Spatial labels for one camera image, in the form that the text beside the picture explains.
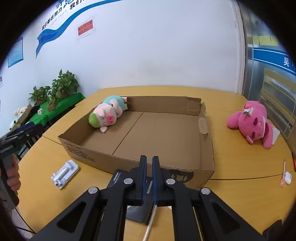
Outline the person's left hand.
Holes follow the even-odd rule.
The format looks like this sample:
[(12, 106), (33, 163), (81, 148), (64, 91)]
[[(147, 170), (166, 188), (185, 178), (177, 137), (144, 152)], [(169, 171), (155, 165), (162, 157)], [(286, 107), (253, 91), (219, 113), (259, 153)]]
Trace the person's left hand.
[(13, 191), (18, 191), (21, 187), (18, 158), (16, 155), (12, 155), (13, 165), (6, 171), (8, 176), (7, 184)]

